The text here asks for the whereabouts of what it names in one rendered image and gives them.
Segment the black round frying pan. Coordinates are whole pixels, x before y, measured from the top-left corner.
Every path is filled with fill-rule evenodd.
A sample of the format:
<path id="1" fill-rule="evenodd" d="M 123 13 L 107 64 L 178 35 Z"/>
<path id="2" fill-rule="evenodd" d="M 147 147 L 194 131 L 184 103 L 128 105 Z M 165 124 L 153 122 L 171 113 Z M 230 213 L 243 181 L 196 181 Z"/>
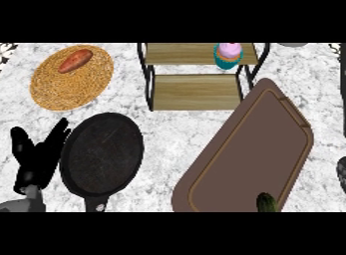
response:
<path id="1" fill-rule="evenodd" d="M 75 128 L 60 170 L 69 190 L 85 199 L 88 212 L 106 211 L 110 196 L 137 176 L 144 151 L 140 126 L 122 114 L 98 114 Z"/>

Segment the orange sweet potato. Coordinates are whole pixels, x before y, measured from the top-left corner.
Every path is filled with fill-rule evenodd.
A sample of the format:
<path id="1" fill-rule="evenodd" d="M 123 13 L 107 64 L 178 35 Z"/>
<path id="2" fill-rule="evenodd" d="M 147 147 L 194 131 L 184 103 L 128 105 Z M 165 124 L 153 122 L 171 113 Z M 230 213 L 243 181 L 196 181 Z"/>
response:
<path id="1" fill-rule="evenodd" d="M 83 49 L 76 51 L 64 61 L 64 63 L 60 66 L 58 72 L 61 74 L 66 74 L 76 69 L 79 69 L 82 66 L 86 65 L 86 63 L 91 61 L 94 57 L 94 53 L 89 49 Z"/>

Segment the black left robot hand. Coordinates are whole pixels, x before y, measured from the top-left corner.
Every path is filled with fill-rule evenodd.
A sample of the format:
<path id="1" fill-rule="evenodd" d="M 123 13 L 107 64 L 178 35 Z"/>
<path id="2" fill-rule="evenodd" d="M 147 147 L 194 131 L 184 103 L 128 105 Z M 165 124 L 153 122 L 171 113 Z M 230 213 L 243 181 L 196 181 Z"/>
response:
<path id="1" fill-rule="evenodd" d="M 32 141 L 21 127 L 11 128 L 12 154 L 20 163 L 14 184 L 14 191 L 18 194 L 26 193 L 30 185 L 36 185 L 41 189 L 48 187 L 70 132 L 66 118 L 61 118 L 46 139 L 39 143 Z"/>

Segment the wooden tiered shelf black frame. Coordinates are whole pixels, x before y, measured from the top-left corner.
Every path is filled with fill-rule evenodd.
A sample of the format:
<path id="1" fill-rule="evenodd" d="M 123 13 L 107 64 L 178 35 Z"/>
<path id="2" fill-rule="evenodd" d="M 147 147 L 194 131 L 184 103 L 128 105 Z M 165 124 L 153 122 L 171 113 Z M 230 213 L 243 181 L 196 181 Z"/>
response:
<path id="1" fill-rule="evenodd" d="M 243 43 L 243 59 L 234 74 L 156 74 L 156 66 L 214 65 L 214 43 L 138 43 L 138 55 L 147 81 L 150 111 L 230 111 L 243 100 L 239 80 L 245 72 L 248 84 L 270 53 L 270 43 L 256 55 L 252 43 Z"/>

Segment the round woven straw placemat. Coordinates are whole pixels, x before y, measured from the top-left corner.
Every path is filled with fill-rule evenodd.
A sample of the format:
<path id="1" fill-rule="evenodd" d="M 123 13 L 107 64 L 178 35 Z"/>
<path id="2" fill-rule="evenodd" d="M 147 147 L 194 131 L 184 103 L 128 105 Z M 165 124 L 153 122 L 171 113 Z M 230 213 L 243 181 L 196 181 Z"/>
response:
<path id="1" fill-rule="evenodd" d="M 70 55 L 91 50 L 89 62 L 72 72 L 58 69 Z M 98 46 L 75 45 L 48 57 L 38 67 L 30 84 L 32 99 L 51 111 L 67 111 L 89 103 L 106 90 L 115 73 L 115 61 Z"/>

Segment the dark green cucumber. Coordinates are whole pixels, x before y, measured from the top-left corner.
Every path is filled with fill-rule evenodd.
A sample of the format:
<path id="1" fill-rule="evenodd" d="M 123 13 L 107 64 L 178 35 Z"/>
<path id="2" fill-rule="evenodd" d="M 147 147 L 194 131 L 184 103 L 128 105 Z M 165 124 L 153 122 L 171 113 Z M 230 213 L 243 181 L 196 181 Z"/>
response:
<path id="1" fill-rule="evenodd" d="M 276 212 L 277 202 L 270 193 L 262 192 L 256 197 L 256 208 L 259 212 Z"/>

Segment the brown rectangular tray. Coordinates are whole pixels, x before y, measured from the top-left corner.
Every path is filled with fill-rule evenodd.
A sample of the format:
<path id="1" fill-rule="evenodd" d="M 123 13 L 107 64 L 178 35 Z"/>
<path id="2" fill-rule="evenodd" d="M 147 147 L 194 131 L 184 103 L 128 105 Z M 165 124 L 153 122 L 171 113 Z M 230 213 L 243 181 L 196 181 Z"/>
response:
<path id="1" fill-rule="evenodd" d="M 314 143 L 311 124 L 276 83 L 256 83 L 174 189 L 177 212 L 255 212 L 283 205 Z"/>

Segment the pink cupcake teal wrapper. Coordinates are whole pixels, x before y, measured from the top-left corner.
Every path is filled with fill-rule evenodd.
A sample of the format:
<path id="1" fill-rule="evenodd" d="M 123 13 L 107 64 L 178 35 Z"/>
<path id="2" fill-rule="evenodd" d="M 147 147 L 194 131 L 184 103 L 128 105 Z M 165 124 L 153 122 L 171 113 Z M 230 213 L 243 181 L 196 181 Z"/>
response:
<path id="1" fill-rule="evenodd" d="M 243 48 L 240 43 L 218 43 L 214 46 L 214 59 L 217 65 L 230 70 L 243 59 Z"/>

